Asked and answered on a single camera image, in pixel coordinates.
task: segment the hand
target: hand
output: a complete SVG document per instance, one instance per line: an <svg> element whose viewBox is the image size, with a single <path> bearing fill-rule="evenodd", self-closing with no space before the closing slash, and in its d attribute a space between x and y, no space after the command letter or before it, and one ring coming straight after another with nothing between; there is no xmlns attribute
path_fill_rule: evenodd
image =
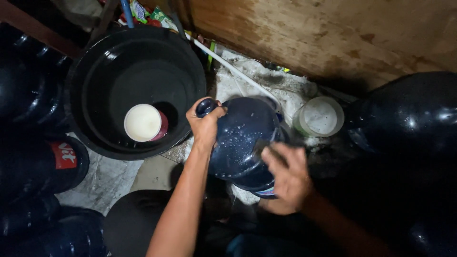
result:
<svg viewBox="0 0 457 257"><path fill-rule="evenodd" d="M308 174L304 148L293 148L283 143L272 143L271 147L282 155L288 166L265 147L262 159L275 177L275 194L292 208L299 211L305 198L314 192L313 182Z"/></svg>
<svg viewBox="0 0 457 257"><path fill-rule="evenodd" d="M211 150L216 143L218 119L227 113L227 108L222 107L221 102L217 101L219 107L208 113L205 117L198 118L195 114L195 109L206 98L210 97L204 97L195 102L186 112L186 118L191 124L192 132L194 133L194 145Z"/></svg>

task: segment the black bucket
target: black bucket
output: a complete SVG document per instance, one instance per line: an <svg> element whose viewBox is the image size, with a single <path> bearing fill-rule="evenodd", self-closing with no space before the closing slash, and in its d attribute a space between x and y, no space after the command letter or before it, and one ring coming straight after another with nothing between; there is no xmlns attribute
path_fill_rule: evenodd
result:
<svg viewBox="0 0 457 257"><path fill-rule="evenodd" d="M67 77L65 110L79 139L118 160L161 154L190 132L186 111L206 94L203 67L188 42L163 28L119 28L89 44ZM130 108L150 104L168 119L163 138L136 142L124 130Z"/></svg>

